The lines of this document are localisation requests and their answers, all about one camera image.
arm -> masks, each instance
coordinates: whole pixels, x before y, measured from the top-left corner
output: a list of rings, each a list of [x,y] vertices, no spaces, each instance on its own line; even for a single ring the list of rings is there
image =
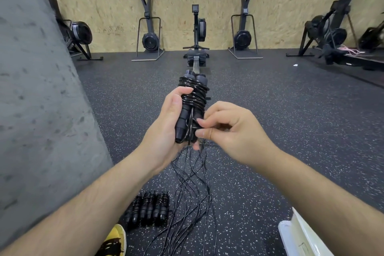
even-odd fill
[[[278,149],[252,112],[218,102],[199,124],[206,129],[197,130],[197,137],[215,141],[232,158],[267,177],[334,255],[383,253],[384,215]]]
[[[175,124],[182,107],[181,94],[191,91],[178,87],[171,92],[135,151],[17,239],[0,256],[94,256],[141,187],[183,147],[175,143]]]

white container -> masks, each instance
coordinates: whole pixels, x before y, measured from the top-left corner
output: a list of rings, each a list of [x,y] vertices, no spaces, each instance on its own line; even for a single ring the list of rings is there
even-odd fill
[[[288,256],[333,256],[319,236],[292,208],[290,221],[279,223],[279,232]]]

person's right hand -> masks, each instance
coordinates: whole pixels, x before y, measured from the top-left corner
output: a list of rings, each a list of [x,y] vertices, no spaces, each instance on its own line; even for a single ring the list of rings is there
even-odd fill
[[[233,159],[257,170],[280,152],[252,112],[233,103],[216,102],[197,122],[203,127],[195,132],[198,138],[216,142]]]

person's right forearm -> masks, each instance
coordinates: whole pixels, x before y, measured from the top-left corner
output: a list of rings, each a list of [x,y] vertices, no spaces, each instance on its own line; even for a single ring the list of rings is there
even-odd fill
[[[266,162],[257,171],[276,185],[335,256],[384,254],[384,214],[282,151]]]

person's left hand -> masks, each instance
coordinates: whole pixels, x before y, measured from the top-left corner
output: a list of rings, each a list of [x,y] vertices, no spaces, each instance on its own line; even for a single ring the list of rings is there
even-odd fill
[[[191,93],[193,88],[179,86],[166,96],[159,117],[149,127],[137,151],[153,175],[161,172],[175,158],[187,143],[175,142],[175,125],[182,108],[182,94]]]

